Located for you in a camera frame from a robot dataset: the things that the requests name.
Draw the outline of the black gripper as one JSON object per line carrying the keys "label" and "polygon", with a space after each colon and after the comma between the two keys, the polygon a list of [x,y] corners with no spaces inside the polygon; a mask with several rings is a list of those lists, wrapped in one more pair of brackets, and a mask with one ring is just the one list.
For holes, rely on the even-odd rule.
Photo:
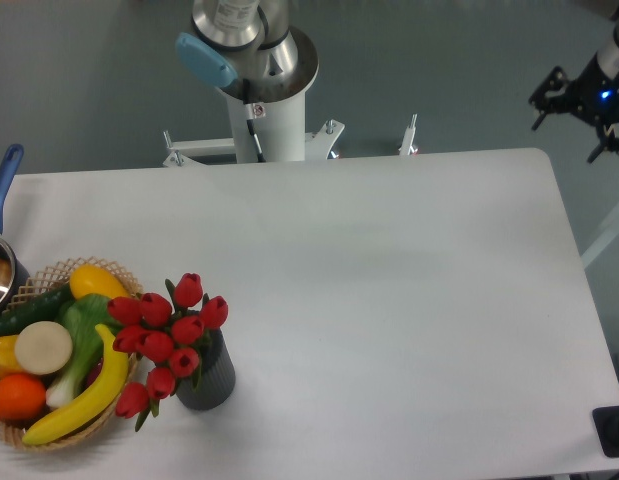
{"label": "black gripper", "polygon": [[594,126],[598,145],[587,162],[592,164],[602,153],[619,155],[619,69],[607,75],[596,58],[592,59],[575,80],[569,81],[565,71],[554,67],[529,97],[536,131],[548,115],[571,114]]}

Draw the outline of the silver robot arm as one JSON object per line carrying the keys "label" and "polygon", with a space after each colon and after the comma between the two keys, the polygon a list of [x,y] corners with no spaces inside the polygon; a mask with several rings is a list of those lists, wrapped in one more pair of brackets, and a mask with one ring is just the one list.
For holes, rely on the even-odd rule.
{"label": "silver robot arm", "polygon": [[[569,114],[592,126],[598,139],[589,154],[619,155],[619,1],[585,1],[583,7],[611,20],[611,38],[575,79],[555,67],[529,98],[536,126]],[[344,124],[327,121],[305,129],[305,94],[319,67],[312,41],[289,23],[287,1],[197,1],[193,30],[175,42],[181,63],[225,98],[228,139],[166,143],[166,165],[196,157],[233,155],[240,163],[333,159]]]}

